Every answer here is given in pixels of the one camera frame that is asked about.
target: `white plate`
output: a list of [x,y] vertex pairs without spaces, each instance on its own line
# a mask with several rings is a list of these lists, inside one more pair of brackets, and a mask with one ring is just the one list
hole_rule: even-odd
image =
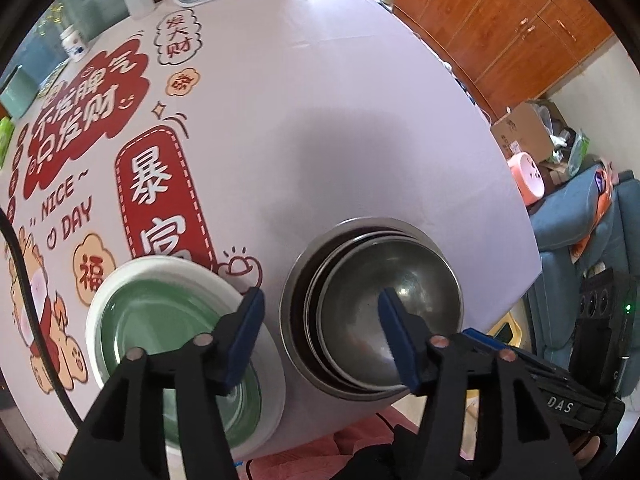
[[[102,313],[111,296],[125,283],[133,280],[155,279],[176,285],[187,286],[197,291],[203,298],[211,298],[212,303],[221,306],[219,312],[229,314],[238,309],[242,296],[225,280],[200,265],[173,256],[143,256],[119,266],[102,283],[94,296],[86,318],[84,336],[89,353],[91,370],[98,386],[104,386],[108,373],[98,362],[102,358],[102,345],[98,344],[98,333],[102,323]],[[264,444],[280,423],[285,401],[285,379],[280,355],[267,327],[261,327],[255,342],[251,363],[260,385],[262,405],[260,419],[253,434],[240,446],[232,448],[235,460],[241,460]],[[172,473],[183,471],[182,454],[173,446],[167,446],[167,457]]]

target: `cabinet handle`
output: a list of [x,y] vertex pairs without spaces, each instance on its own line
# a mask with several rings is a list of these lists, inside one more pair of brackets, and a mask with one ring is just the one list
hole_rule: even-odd
[[560,25],[560,27],[562,27],[562,30],[564,30],[572,40],[574,40],[574,43],[578,41],[575,39],[575,36],[571,33],[571,31],[564,26],[564,23],[562,21],[558,20],[558,25]]
[[525,40],[527,38],[527,36],[529,34],[531,34],[534,30],[536,30],[536,26],[535,25],[531,25],[526,31],[525,33],[522,35],[522,39]]
[[520,22],[520,25],[518,26],[518,28],[516,28],[516,32],[520,33],[522,31],[522,27],[525,27],[527,25],[527,23],[529,23],[529,19],[525,18],[524,20],[522,20]]

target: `red cartoon decal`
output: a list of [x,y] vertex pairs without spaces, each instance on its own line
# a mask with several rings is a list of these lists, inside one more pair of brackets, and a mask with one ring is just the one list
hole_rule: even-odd
[[9,199],[9,204],[6,207],[6,217],[9,219],[9,222],[11,222],[11,224],[14,223],[14,218],[15,218],[15,196],[12,196]]
[[[73,390],[74,382],[85,383],[89,379],[86,362],[76,340],[66,334],[69,323],[65,302],[60,294],[49,283],[44,258],[38,246],[33,242],[33,235],[26,235],[24,227],[18,232],[18,241],[27,268],[27,276],[31,285],[31,295],[36,307],[40,330],[44,336],[47,351],[56,369],[60,382],[65,390]],[[44,368],[42,356],[34,341],[33,331],[24,309],[24,301],[20,293],[20,285],[15,264],[9,259],[11,275],[11,297],[14,302],[14,321],[25,346],[31,352],[31,371],[40,389],[49,394],[53,390],[49,375]]]
[[28,131],[29,131],[29,123],[26,123],[20,130],[20,135],[18,136],[18,144],[22,144],[24,142],[24,139],[27,136]]
[[113,254],[97,234],[89,233],[76,247],[73,265],[78,298],[89,306],[102,282],[116,269]]
[[53,99],[58,97],[58,94],[60,93],[60,91],[64,87],[65,87],[65,82],[64,81],[59,81],[59,82],[55,83],[55,85],[53,85],[49,89],[49,92],[47,92],[47,95],[44,98],[44,102],[42,103],[42,110],[44,110],[44,108],[48,107],[51,104],[51,102],[53,101]]
[[167,95],[187,95],[198,81],[200,81],[200,74],[193,68],[185,68],[169,77],[164,92]]
[[18,185],[18,170],[14,170],[9,179],[9,198],[15,193],[15,187]]
[[98,53],[40,111],[27,152],[25,199],[36,186],[46,189],[66,161],[80,158],[102,136],[111,139],[122,131],[149,88],[142,77],[148,56],[139,47],[140,40],[129,40],[110,55]]
[[11,164],[11,169],[12,170],[15,171],[15,170],[18,169],[18,165],[20,164],[20,160],[22,158],[22,152],[23,151],[24,151],[24,146],[21,143],[18,144],[18,147],[15,150],[14,162]]
[[167,254],[218,268],[175,132],[155,126],[127,143],[115,164],[131,255]]
[[180,65],[195,56],[202,46],[200,24],[191,9],[166,15],[156,29],[154,44],[161,65]]
[[227,283],[234,286],[240,294],[246,294],[251,286],[262,285],[262,266],[253,256],[246,256],[246,247],[241,254],[236,254],[236,248],[231,248],[231,258],[226,264],[220,264],[218,275]]

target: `yellow object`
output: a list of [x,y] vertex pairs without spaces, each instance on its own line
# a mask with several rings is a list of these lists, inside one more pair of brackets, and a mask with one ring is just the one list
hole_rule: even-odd
[[511,341],[507,343],[509,346],[515,346],[516,348],[520,348],[520,344],[522,343],[522,329],[520,325],[516,322],[514,317],[511,315],[511,312],[507,312],[504,317],[498,321],[498,323],[488,332],[488,335],[491,337],[495,337],[495,335],[500,332],[500,329],[508,324],[511,327],[511,333],[513,333],[513,337]]

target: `white jar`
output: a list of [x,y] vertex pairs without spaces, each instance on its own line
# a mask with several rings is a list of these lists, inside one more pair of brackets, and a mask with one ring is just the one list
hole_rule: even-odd
[[73,25],[67,27],[60,34],[60,40],[62,40],[62,48],[65,49],[66,54],[73,61],[80,61],[89,50],[82,36]]

